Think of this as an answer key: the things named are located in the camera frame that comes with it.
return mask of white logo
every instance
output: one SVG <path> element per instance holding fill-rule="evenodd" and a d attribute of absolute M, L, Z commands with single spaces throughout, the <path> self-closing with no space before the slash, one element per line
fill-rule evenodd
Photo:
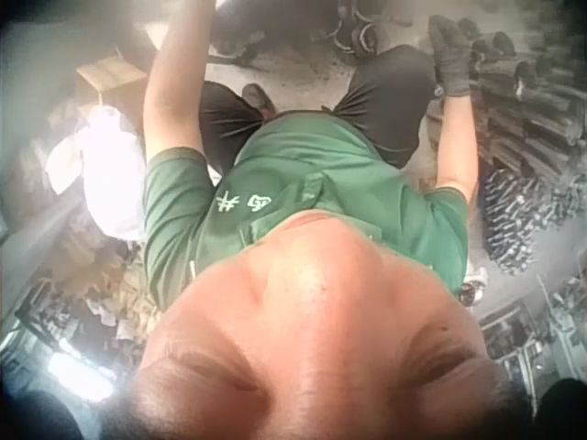
<path fill-rule="evenodd" d="M 223 197 L 217 197 L 216 201 L 218 202 L 218 212 L 219 213 L 227 213 L 228 211 L 232 210 L 236 205 L 240 203 L 240 197 L 236 196 L 232 199 L 228 198 L 228 191 L 224 192 Z"/>
<path fill-rule="evenodd" d="M 271 203 L 271 197 L 261 197 L 261 196 L 255 194 L 249 199 L 247 206 L 252 208 L 251 211 L 253 213 L 257 213 L 258 211 L 260 211 L 261 209 L 263 209 L 265 206 L 267 206 L 270 203 Z"/>

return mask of black shorts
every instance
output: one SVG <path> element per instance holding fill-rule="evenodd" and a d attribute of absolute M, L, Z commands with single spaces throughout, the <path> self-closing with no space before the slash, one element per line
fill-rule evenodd
<path fill-rule="evenodd" d="M 401 169 L 418 147 L 435 86 L 432 58 L 412 46 L 397 46 L 357 68 L 331 113 L 360 130 L 383 160 Z M 265 122 L 259 110 L 226 86 L 205 83 L 200 129 L 208 163 L 221 175 Z"/>

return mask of shoe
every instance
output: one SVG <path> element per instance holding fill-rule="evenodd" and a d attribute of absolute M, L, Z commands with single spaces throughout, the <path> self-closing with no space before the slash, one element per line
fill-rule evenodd
<path fill-rule="evenodd" d="M 254 82 L 247 84 L 242 89 L 242 99 L 261 112 L 264 119 L 271 119 L 277 115 L 277 109 L 271 98 L 262 87 Z"/>

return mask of hand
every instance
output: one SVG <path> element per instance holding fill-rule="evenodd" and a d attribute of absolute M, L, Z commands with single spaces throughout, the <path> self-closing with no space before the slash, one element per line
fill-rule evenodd
<path fill-rule="evenodd" d="M 431 16 L 428 33 L 434 50 L 434 58 L 440 81 L 447 96 L 468 96 L 469 41 L 457 24 L 445 16 Z"/>

